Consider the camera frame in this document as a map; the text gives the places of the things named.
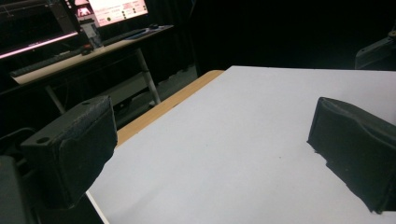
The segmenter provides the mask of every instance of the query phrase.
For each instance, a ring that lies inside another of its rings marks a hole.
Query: desk leg
[[[58,97],[56,96],[55,92],[52,90],[50,86],[46,86],[46,92],[49,94],[49,97],[52,100],[52,102],[55,103],[56,107],[58,107],[59,112],[61,112],[61,115],[64,114],[66,110],[64,109]]]
[[[161,102],[160,95],[157,92],[157,88],[154,85],[154,81],[152,80],[151,73],[149,72],[149,68],[146,64],[145,57],[143,56],[142,50],[136,50],[137,60],[139,61],[140,68],[142,69],[143,77],[148,85],[149,91],[151,92],[152,98],[156,105]]]

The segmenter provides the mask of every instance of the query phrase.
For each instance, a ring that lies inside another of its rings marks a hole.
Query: white table
[[[396,73],[234,66],[116,149],[90,188],[110,223],[395,223],[306,143],[320,96],[396,123]]]

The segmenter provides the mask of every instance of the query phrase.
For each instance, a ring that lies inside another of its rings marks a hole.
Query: monitor screen
[[[77,25],[61,0],[2,1],[0,59],[77,35]]]
[[[78,20],[94,19],[97,27],[149,13],[144,0],[75,0],[74,2],[74,6],[70,4],[70,8],[74,7]]]

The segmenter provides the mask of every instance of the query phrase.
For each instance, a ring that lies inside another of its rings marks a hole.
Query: wooden table edge
[[[195,92],[200,90],[203,86],[221,75],[223,72],[224,71],[222,70],[213,70],[205,73],[180,91],[176,92],[172,96],[168,97],[166,100],[162,101],[160,104],[151,108],[148,112],[146,112],[139,118],[134,119],[129,124],[119,129],[117,131],[117,147],[123,144],[126,140],[128,140],[135,134],[139,133],[145,127],[150,125],[150,123],[171,110],[173,107],[186,100],[188,97],[193,95]]]

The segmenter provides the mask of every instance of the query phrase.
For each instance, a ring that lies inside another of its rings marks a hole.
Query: keyboard
[[[44,60],[44,61],[41,61],[41,62],[38,62],[38,63],[33,63],[33,64],[30,64],[30,65],[25,66],[23,68],[14,70],[14,71],[10,72],[9,74],[12,77],[20,77],[20,76],[23,76],[23,75],[25,75],[27,73],[33,72],[33,71],[35,71],[37,69],[49,66],[49,65],[54,64],[54,63],[61,62],[63,60],[69,59],[69,58],[72,58],[74,56],[79,55],[80,53],[81,53],[81,49],[75,49],[75,50],[72,50],[72,51],[68,51],[67,53],[63,53],[63,54],[54,56],[52,58],[49,58],[47,60]]]
[[[128,38],[128,37],[132,37],[132,36],[135,36],[135,35],[139,35],[139,34],[142,34],[142,33],[145,33],[145,32],[146,32],[146,29],[136,29],[136,30],[132,30],[132,31],[127,32],[127,33],[124,33],[124,34],[122,34],[122,35],[116,35],[116,36],[111,37],[111,38],[109,38],[109,39],[107,39],[107,40],[103,40],[102,43],[103,43],[104,46],[108,46],[108,45],[117,43],[117,42],[119,42],[119,41],[121,41],[121,40],[123,40],[123,39],[126,39],[126,38]]]

